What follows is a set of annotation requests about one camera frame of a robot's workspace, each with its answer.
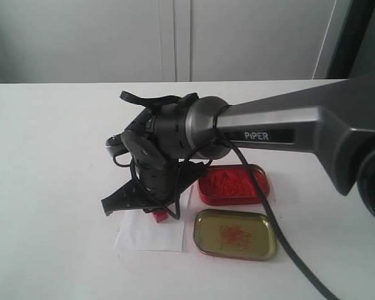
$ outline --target white paper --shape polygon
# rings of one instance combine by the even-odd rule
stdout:
[[[191,187],[181,194],[179,200],[181,203],[181,218],[179,220],[168,216],[163,222],[156,223],[151,214],[146,214],[141,209],[126,211],[121,221],[115,248],[122,250],[182,251],[183,232],[190,194]]]

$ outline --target robotic arm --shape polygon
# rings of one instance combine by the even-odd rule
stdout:
[[[357,181],[375,216],[375,75],[233,106],[197,94],[143,99],[122,92],[121,99],[145,108],[107,140],[115,163],[132,155],[132,179],[102,200],[107,215],[175,202],[179,218],[179,195],[207,169],[179,159],[222,158],[230,151],[217,142],[222,136],[240,148],[314,153],[339,193],[347,195]]]

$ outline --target small red block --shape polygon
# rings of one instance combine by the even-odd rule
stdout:
[[[157,223],[160,223],[168,218],[168,213],[165,209],[157,209],[152,212],[152,216]]]

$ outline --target gold tin lid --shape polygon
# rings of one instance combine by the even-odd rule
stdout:
[[[208,255],[239,259],[269,259],[276,238],[267,216],[255,212],[205,209],[194,222],[193,240]]]

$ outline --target white table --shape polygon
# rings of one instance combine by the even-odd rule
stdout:
[[[104,148],[141,110],[118,99],[123,89],[237,104],[329,82],[0,85],[0,300],[322,299],[280,247],[268,262],[201,254],[191,219],[184,252],[116,251],[123,212],[106,217],[100,199],[129,179]],[[375,219],[356,188],[340,196],[312,154],[244,154],[266,170],[276,216],[310,268],[341,299],[375,299]]]

